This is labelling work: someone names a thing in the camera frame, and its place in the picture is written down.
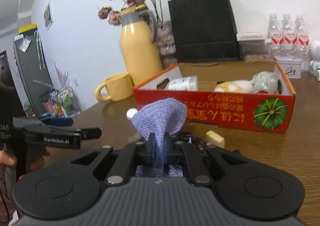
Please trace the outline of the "person left hand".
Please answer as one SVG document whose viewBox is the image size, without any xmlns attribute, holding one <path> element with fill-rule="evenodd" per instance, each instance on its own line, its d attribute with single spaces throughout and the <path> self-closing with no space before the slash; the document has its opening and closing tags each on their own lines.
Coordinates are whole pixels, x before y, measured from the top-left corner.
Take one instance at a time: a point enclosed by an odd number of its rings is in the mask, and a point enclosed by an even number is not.
<svg viewBox="0 0 320 226">
<path fill-rule="evenodd" d="M 50 151 L 46 147 L 43 148 L 40 157 L 30 164 L 31 171 L 43 168 L 45 164 L 44 158 L 50 155 Z M 1 150 L 1 225 L 9 225 L 15 210 L 14 203 L 6 196 L 5 169 L 14 167 L 16 164 L 17 158 L 12 152 Z"/>
</svg>

